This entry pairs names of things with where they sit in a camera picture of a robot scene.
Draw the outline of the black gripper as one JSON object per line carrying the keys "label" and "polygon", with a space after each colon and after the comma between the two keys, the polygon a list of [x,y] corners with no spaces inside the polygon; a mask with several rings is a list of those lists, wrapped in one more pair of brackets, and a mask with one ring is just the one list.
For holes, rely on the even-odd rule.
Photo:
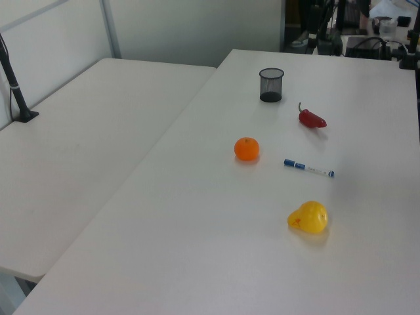
{"label": "black gripper", "polygon": [[308,54],[318,54],[318,40],[316,36],[318,34],[318,29],[320,26],[321,20],[321,7],[318,5],[312,5],[310,8],[309,18],[308,18]]}

